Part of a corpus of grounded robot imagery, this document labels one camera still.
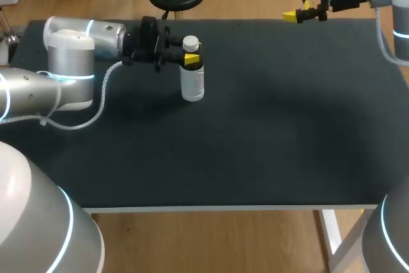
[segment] metal rod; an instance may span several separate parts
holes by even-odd
[[[183,19],[183,11],[175,12],[175,13],[174,13],[174,19],[175,19],[175,20],[181,20],[181,19]]]
[[[4,36],[12,36],[14,35],[12,28],[10,27],[10,24],[8,23],[8,20],[6,16],[3,13],[3,9],[0,7],[0,29],[3,30]]]

